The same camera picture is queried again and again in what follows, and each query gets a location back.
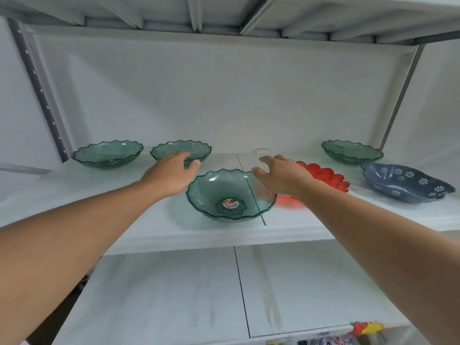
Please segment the person's left hand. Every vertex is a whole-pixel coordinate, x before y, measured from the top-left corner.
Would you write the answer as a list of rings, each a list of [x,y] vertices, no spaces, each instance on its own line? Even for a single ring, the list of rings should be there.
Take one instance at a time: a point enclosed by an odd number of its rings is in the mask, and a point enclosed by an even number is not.
[[[189,152],[181,151],[160,159],[144,173],[139,182],[157,200],[181,193],[195,178],[185,174],[184,160],[189,155]]]

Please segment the large green bowl red sticker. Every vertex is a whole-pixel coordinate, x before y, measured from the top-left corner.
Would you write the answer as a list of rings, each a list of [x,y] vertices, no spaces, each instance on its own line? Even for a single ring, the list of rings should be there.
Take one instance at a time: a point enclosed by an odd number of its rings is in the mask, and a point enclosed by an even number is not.
[[[220,169],[197,176],[185,194],[195,210],[224,223],[259,218],[277,201],[277,194],[254,174],[239,169]]]

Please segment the grey perforated shelf post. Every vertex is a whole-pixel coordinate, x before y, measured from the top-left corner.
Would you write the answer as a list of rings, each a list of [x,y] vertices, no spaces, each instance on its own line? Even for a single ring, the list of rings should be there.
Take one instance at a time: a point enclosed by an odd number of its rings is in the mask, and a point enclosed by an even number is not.
[[[7,18],[6,23],[51,135],[58,159],[65,163],[71,158],[73,147],[40,58],[37,43],[21,22]]]
[[[389,115],[386,123],[385,123],[385,129],[383,131],[383,134],[381,136],[381,140],[380,140],[380,143],[379,143],[379,150],[381,152],[383,152],[383,149],[385,147],[385,144],[388,140],[388,136],[391,132],[391,129],[394,125],[394,121],[396,120],[396,117],[398,115],[398,112],[400,110],[400,107],[404,101],[404,98],[406,96],[406,93],[407,93],[407,90],[408,90],[408,87],[411,83],[411,80],[413,78],[413,75],[417,69],[417,65],[418,63],[420,62],[420,58],[423,54],[423,51],[425,49],[425,45],[417,45],[416,47],[416,51],[414,52],[414,54],[412,55],[411,57],[411,62],[410,62],[410,65],[408,66],[406,72],[405,72],[405,76],[404,76],[404,81],[402,81],[397,93],[397,97],[394,101],[394,104],[392,105],[392,109],[391,109],[391,114]]]

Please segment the red scalloped plastic bowl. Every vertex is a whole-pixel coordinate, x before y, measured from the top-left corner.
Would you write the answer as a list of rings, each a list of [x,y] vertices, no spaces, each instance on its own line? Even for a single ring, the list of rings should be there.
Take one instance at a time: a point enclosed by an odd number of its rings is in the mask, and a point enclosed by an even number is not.
[[[306,169],[314,179],[320,180],[330,187],[348,193],[350,183],[345,180],[342,174],[335,173],[331,168],[322,168],[319,164],[307,164],[303,161],[296,161],[298,165]],[[278,195],[275,206],[284,209],[300,209],[305,205],[295,197]]]

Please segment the person's right forearm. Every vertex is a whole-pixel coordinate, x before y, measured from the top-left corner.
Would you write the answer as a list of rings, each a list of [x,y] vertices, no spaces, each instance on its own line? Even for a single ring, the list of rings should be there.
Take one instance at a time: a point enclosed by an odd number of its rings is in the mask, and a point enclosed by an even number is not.
[[[292,190],[431,345],[460,345],[460,241],[316,180]]]

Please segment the pile of colourful small goods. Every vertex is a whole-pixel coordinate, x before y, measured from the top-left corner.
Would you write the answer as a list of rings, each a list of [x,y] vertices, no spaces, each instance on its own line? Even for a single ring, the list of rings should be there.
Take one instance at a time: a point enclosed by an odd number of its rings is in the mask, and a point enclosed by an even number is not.
[[[377,334],[386,328],[385,324],[374,322],[354,322],[346,335],[324,335],[315,339],[299,340],[295,345],[353,345],[353,338]]]

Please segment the person's left forearm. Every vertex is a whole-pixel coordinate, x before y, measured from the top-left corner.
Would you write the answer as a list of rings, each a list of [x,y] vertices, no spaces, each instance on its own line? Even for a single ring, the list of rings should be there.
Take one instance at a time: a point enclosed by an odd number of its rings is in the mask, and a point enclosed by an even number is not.
[[[0,228],[0,345],[20,345],[165,196],[138,181]]]

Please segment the green scalloped glass bowl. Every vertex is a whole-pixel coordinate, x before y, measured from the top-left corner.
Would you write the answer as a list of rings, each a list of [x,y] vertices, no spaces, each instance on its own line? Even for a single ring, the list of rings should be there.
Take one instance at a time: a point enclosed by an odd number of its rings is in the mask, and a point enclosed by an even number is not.
[[[203,162],[212,152],[212,147],[201,141],[177,140],[159,144],[150,150],[150,155],[157,161],[177,152],[189,152],[190,155],[184,160],[184,168],[188,168],[194,160]]]
[[[78,148],[72,159],[85,167],[109,170],[133,162],[143,150],[144,146],[137,141],[102,141]]]
[[[335,162],[359,166],[363,163],[376,162],[383,158],[384,153],[371,145],[342,140],[327,140],[321,143],[321,148]]]

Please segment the person's right hand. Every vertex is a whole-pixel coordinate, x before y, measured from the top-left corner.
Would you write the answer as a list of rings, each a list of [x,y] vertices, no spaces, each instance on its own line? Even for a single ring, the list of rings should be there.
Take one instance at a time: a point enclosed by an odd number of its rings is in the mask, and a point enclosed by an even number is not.
[[[278,195],[296,197],[314,182],[306,169],[282,155],[265,155],[259,160],[269,169],[269,184],[263,185]]]

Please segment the blue floral ceramic dish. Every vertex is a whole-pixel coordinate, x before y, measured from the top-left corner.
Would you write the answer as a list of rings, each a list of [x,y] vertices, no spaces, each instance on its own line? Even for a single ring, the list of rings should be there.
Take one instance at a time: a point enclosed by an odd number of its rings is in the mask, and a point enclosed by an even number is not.
[[[361,164],[371,188],[390,198],[410,204],[441,201],[456,192],[455,187],[420,170],[398,164]]]

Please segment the white shelf board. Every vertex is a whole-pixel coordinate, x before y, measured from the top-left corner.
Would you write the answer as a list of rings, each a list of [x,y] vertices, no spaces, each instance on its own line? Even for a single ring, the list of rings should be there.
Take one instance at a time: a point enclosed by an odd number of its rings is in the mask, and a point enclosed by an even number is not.
[[[103,257],[52,345],[429,345],[333,240]]]
[[[320,151],[285,154],[317,163],[344,175],[349,194],[376,204],[436,231],[460,230],[460,195],[411,205],[370,189],[359,167],[338,164]],[[99,171],[67,161],[0,202],[0,227],[49,209],[129,185],[152,166],[149,155],[115,170]],[[318,241],[332,234],[308,209],[274,206],[257,219],[236,224],[205,217],[188,202],[185,192],[155,204],[107,250],[106,255],[148,253],[257,244]]]
[[[0,16],[41,27],[379,45],[460,40],[460,0],[0,0]]]

